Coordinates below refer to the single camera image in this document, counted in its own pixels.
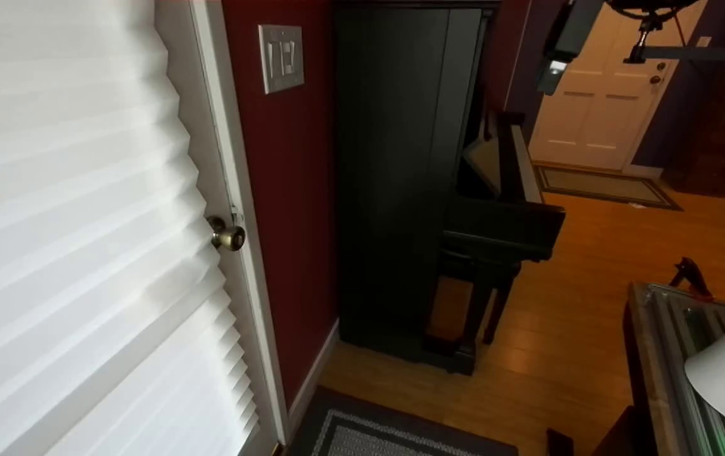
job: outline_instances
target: doorway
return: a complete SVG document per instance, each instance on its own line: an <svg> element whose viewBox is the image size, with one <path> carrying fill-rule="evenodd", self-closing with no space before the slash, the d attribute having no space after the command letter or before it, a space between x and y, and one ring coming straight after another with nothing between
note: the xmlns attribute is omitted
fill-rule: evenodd
<svg viewBox="0 0 725 456"><path fill-rule="evenodd" d="M680 11L650 45L682 45L696 29L704 0ZM676 62L623 63L638 21L600 9L581 57L542 100L529 154L537 162L627 173L674 76Z"/></svg>

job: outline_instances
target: red wall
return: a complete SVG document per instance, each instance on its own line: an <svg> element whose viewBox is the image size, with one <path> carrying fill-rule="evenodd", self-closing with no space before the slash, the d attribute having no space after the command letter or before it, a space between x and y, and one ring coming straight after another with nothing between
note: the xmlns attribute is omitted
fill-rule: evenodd
<svg viewBox="0 0 725 456"><path fill-rule="evenodd" d="M509 0L497 5L490 35L485 40L485 88L494 111L504 111L511 91L514 63L519 62L522 30L533 0Z"/></svg>
<svg viewBox="0 0 725 456"><path fill-rule="evenodd" d="M225 0L224 5L283 392L291 403L338 316L329 2ZM263 96L259 24L301 26L305 87Z"/></svg>
<svg viewBox="0 0 725 456"><path fill-rule="evenodd" d="M533 0L518 48L514 83L508 100L509 111L522 111L529 121L537 116L542 95L537 91L544 35L552 29L565 0Z"/></svg>

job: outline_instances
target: doormat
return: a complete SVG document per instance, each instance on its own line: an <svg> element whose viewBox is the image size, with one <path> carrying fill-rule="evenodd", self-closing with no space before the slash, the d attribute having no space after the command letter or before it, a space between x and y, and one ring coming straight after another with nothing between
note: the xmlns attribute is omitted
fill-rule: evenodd
<svg viewBox="0 0 725 456"><path fill-rule="evenodd" d="M518 449L317 389L288 456L514 456Z"/></svg>
<svg viewBox="0 0 725 456"><path fill-rule="evenodd" d="M537 181L544 192L680 211L680 206L650 177L537 166Z"/></svg>

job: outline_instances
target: door knob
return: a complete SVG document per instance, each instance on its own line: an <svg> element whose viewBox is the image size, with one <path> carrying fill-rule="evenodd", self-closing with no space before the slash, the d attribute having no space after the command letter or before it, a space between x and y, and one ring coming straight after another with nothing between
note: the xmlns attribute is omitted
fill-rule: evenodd
<svg viewBox="0 0 725 456"><path fill-rule="evenodd" d="M229 225L220 216L207 218L216 248L225 245L230 251L241 251L245 240L245 232L241 225Z"/></svg>

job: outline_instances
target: hardwood floor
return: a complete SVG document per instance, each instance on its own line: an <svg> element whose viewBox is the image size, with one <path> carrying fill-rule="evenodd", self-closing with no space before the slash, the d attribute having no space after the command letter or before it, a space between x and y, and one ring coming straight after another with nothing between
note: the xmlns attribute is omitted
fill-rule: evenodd
<svg viewBox="0 0 725 456"><path fill-rule="evenodd" d="M667 283L690 256L725 301L725 201L669 195L682 211L544 195L568 213L556 256L522 266L472 377L340 342L319 384L519 454L544 454L548 428L594 454L631 403L620 334L628 283ZM445 283L445 308L456 308L456 287Z"/></svg>

